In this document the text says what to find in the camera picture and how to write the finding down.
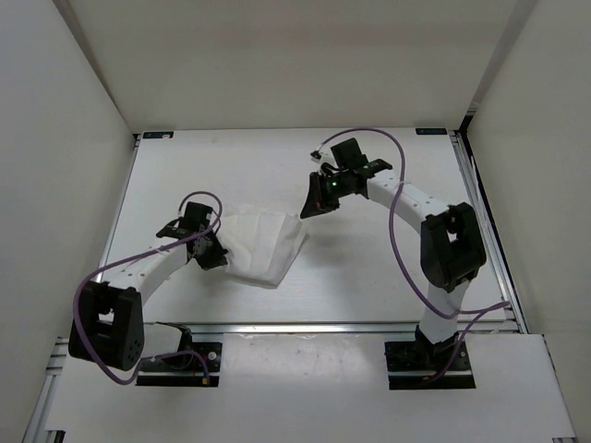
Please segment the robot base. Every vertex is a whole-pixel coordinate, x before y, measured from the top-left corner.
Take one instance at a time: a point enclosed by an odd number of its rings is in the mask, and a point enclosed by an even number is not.
[[[474,389],[470,358],[465,343],[444,377],[425,383],[427,377],[445,366],[450,355],[426,358],[416,341],[388,341],[385,343],[386,364],[390,390],[408,389]]]
[[[203,369],[190,355],[162,361],[144,362],[138,374],[136,386],[166,386],[185,388],[217,388],[220,384],[222,344],[214,341],[192,341],[190,331],[183,333],[179,351],[192,349],[203,357],[210,372],[210,384],[203,384]]]

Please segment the black label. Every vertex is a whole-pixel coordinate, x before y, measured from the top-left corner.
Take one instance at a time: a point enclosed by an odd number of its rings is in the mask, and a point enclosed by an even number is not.
[[[159,131],[159,132],[144,132],[142,138],[172,138],[175,132],[173,131]]]
[[[447,136],[447,129],[444,127],[418,127],[416,134],[418,136]]]

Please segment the black joint housing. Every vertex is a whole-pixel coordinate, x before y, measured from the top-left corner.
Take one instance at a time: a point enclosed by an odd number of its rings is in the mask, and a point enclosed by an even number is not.
[[[92,349],[101,359],[108,366],[131,369],[144,347],[141,295],[133,288],[118,289],[108,282],[89,281],[80,295],[79,313]],[[100,315],[109,313],[113,313],[112,321],[101,320]],[[92,361],[74,322],[68,351],[73,357]]]
[[[448,293],[470,281],[487,262],[474,209],[467,203],[450,206],[421,223],[421,269],[427,280]]]

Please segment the metal frame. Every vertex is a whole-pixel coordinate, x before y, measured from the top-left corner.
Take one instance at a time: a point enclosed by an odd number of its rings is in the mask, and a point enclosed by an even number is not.
[[[528,333],[524,313],[521,309],[519,299],[517,298],[515,288],[513,287],[509,270],[505,266],[505,261],[501,253],[501,245],[497,240],[497,235],[490,222],[490,214],[488,214],[483,197],[480,193],[479,180],[476,174],[476,164],[473,160],[471,161],[460,133],[451,131],[450,140],[452,141],[455,156],[460,165],[460,172],[464,178],[464,184],[468,191],[470,202],[476,211],[478,223],[480,224],[480,231],[483,234],[485,248],[487,249],[487,255],[495,271],[495,275],[497,276],[497,282],[501,288],[502,297],[504,300],[511,302],[519,331],[522,333]]]
[[[45,381],[35,409],[30,417],[29,425],[22,438],[23,443],[59,443],[63,440],[63,433],[60,431],[46,431],[45,422],[57,391],[57,382],[62,367],[66,361],[67,340],[58,339],[55,344],[52,356],[45,369]]]
[[[519,332],[511,309],[505,310],[505,321],[478,321],[470,330],[475,333]],[[187,324],[195,334],[414,334],[417,322],[408,323],[261,323],[261,324]]]
[[[136,142],[133,147],[133,154],[131,156],[131,163],[129,164],[129,169],[127,170],[126,180],[121,191],[121,197],[119,198],[119,203],[117,204],[117,210],[115,212],[115,216],[113,218],[113,223],[111,224],[111,229],[109,230],[109,235],[107,236],[107,240],[104,244],[103,254],[101,255],[101,260],[99,261],[99,268],[103,267],[107,264],[107,259],[109,258],[109,254],[111,253],[111,245],[113,244],[113,239],[115,238],[115,231],[117,229],[117,224],[119,223],[119,217],[121,216],[121,210],[123,208],[123,202],[126,199],[127,188],[129,187],[129,181],[131,180],[131,174],[133,173],[133,167],[136,164],[136,158],[138,157],[138,150],[139,150],[139,142],[141,141],[141,135],[138,136]],[[96,276],[94,279],[95,281],[102,281],[103,280],[103,273],[101,272]]]

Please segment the white enclosure wall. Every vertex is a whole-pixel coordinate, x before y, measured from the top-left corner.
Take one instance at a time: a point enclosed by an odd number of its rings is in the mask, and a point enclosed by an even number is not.
[[[0,13],[0,441],[20,442],[133,138],[50,0]]]
[[[135,132],[457,128],[515,4],[56,1]]]
[[[529,327],[591,441],[591,3],[543,0],[469,128]]]

